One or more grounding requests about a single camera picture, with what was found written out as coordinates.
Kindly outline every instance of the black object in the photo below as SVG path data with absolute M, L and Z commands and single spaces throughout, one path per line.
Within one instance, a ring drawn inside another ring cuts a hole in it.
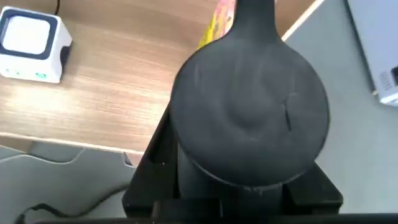
M 177 175 L 178 145 L 166 109 L 123 197 L 128 217 L 161 220 L 235 220 L 270 214 L 337 214 L 343 197 L 315 164 L 306 174 L 281 186 L 280 207 L 262 203 L 262 197 L 182 198 Z
M 325 89 L 311 65 L 281 41 L 274 0 L 237 0 L 231 30 L 179 71 L 170 115 L 187 159 L 241 188 L 303 174 L 329 126 Z

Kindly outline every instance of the green light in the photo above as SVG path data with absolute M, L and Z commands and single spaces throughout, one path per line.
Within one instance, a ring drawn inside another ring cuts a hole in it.
M 46 74 L 44 74 L 44 73 L 39 73 L 39 72 L 36 72 L 36 76 L 37 76 L 38 78 L 47 78 L 47 75 L 46 75 Z

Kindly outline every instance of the gray floor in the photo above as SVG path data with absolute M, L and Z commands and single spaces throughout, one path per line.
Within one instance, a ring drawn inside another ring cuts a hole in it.
M 398 108 L 377 102 L 345 0 L 326 0 L 287 43 L 314 67 L 331 123 L 317 162 L 345 198 L 343 213 L 398 212 Z
M 38 203 L 80 213 L 127 186 L 134 174 L 124 155 L 114 152 L 43 143 L 33 145 L 31 152 L 25 155 L 0 147 L 0 223 L 13 223 L 18 214 Z M 86 217 L 124 217 L 122 195 L 113 195 Z M 27 214 L 28 223 L 55 219 L 45 211 Z

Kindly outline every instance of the black cable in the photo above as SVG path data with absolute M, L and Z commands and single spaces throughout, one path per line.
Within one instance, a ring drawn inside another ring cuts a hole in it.
M 94 203 L 92 206 L 90 206 L 88 209 L 76 214 L 76 215 L 69 215 L 66 213 L 61 212 L 60 210 L 51 207 L 50 205 L 47 205 L 46 203 L 40 203 L 38 205 L 32 206 L 28 209 L 26 209 L 22 214 L 20 214 L 16 221 L 14 222 L 15 224 L 25 224 L 25 217 L 26 213 L 33 210 L 33 211 L 38 211 L 38 210 L 46 210 L 50 212 L 51 214 L 55 215 L 58 218 L 80 218 L 82 216 L 85 216 L 89 214 L 91 211 L 93 211 L 96 207 L 98 207 L 101 203 L 112 197 L 113 195 L 120 193 L 122 191 L 125 191 L 129 186 L 124 185 L 122 187 L 118 187 L 108 194 L 106 194 L 104 197 L 100 198 L 96 203 Z
M 55 13 L 54 15 L 58 15 L 58 13 L 60 12 L 60 7 L 61 7 L 61 0 L 57 0 L 57 8 L 55 8 Z

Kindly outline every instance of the gray carpet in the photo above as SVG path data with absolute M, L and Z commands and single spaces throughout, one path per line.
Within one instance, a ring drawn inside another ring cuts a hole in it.
M 127 186 L 134 168 L 123 154 L 36 143 L 31 155 L 0 147 L 0 223 L 13 223 L 26 208 L 47 203 L 67 214 L 78 214 L 99 199 Z M 113 195 L 86 217 L 125 216 L 123 192 Z M 46 211 L 29 212 L 27 223 L 55 220 Z

